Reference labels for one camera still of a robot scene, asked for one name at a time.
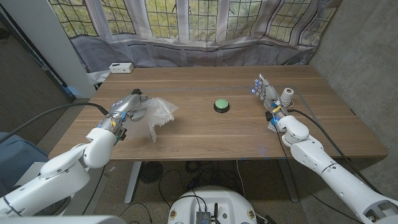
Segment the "sheer curtain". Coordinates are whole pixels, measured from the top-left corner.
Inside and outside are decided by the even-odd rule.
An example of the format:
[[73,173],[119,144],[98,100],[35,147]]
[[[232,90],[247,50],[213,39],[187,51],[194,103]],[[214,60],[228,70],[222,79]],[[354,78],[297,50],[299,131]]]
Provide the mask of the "sheer curtain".
[[87,73],[306,64],[340,1],[49,0]]

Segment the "white box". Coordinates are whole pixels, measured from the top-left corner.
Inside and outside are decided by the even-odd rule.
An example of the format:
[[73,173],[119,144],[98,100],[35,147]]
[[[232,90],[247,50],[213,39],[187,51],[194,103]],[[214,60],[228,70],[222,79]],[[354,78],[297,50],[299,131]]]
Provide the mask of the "white box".
[[132,63],[112,63],[109,66],[112,73],[131,73],[134,69]]

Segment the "table leg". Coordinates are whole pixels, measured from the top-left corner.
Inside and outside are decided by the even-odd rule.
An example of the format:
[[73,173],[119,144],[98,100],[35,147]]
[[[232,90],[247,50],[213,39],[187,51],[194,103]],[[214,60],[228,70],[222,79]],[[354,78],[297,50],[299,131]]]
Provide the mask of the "table leg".
[[294,179],[292,173],[290,172],[289,165],[286,159],[278,160],[278,165],[280,171],[282,172],[282,176],[284,177],[287,192],[289,193],[290,200],[293,203],[299,202],[299,195],[297,193],[296,186],[294,184]]
[[132,165],[129,185],[127,186],[126,197],[124,198],[124,203],[130,204],[134,198],[134,193],[138,185],[138,175],[141,169],[141,161],[135,161]]

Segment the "wooden surface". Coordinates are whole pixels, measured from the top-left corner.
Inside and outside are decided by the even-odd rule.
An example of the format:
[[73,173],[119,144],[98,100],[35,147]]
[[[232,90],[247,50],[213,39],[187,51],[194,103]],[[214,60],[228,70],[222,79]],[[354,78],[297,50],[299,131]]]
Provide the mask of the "wooden surface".
[[[143,94],[161,97],[179,107],[174,121],[155,128],[155,143],[150,138],[129,139],[127,131],[127,138],[114,147],[112,160],[280,159],[285,156],[276,133],[267,129],[266,109],[251,93],[259,73],[278,93],[286,87],[298,90],[294,94],[294,108],[311,115],[309,106],[348,157],[387,154],[311,66],[135,68],[132,74],[111,74],[90,102],[110,108],[118,98],[140,88]],[[227,113],[214,111],[213,104],[219,98],[229,101],[231,108]],[[338,156],[314,124],[297,113],[294,115],[308,126],[330,156]],[[96,108],[86,106],[50,157],[87,142],[85,136],[102,119]]]

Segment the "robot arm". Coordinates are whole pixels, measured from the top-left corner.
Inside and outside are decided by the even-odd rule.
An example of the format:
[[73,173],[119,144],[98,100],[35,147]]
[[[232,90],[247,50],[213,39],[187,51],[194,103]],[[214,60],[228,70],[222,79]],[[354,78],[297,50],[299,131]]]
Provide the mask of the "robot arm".
[[79,144],[49,160],[38,177],[0,198],[0,218],[34,215],[82,189],[90,179],[85,167],[95,169],[109,162],[113,146],[126,137],[122,123],[127,118],[142,119],[146,113],[142,103],[147,99],[139,90],[133,90],[113,104],[109,115],[86,136],[90,143]]
[[267,120],[280,132],[293,158],[317,173],[363,223],[397,223],[398,201],[376,193],[333,160],[321,142],[300,121],[289,115],[269,82],[260,74],[252,91],[267,108]]

